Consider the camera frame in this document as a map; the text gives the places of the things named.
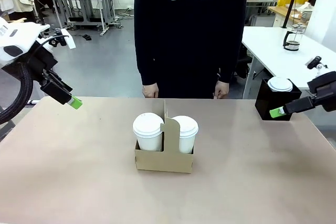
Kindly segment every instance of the white column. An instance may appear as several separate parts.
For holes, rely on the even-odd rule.
[[[317,0],[306,35],[336,51],[336,1]]]

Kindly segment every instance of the paper cup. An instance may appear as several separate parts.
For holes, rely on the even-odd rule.
[[[190,154],[194,148],[195,136],[198,133],[198,124],[189,116],[179,115],[173,119],[180,124],[180,152]]]
[[[161,124],[163,119],[154,113],[144,113],[139,115],[133,122],[133,132],[135,133],[139,147],[144,151],[162,150]]]
[[[290,92],[293,90],[293,84],[286,78],[272,77],[267,84],[274,92]]]

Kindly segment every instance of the sleeve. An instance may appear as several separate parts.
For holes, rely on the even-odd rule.
[[[232,75],[236,69],[237,61],[239,57],[239,51],[243,38],[245,15],[246,15],[246,0],[234,0],[235,3],[239,4],[233,15],[230,15],[230,24],[234,24],[234,29],[228,32],[226,37],[226,54],[227,56],[220,57],[219,68],[220,68],[220,78],[219,81],[229,83],[231,81]]]
[[[153,0],[134,0],[134,41],[136,62],[141,75],[143,85],[156,83],[154,61],[154,22],[155,19],[148,16],[155,3]]]

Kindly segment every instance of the white cup lid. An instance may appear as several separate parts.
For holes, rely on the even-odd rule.
[[[133,122],[134,133],[142,138],[152,138],[161,134],[163,119],[154,113],[143,113]]]
[[[198,133],[197,122],[189,116],[179,115],[173,119],[180,124],[180,138],[189,138]]]
[[[292,91],[293,84],[286,78],[272,77],[268,81],[268,86],[278,92]]]

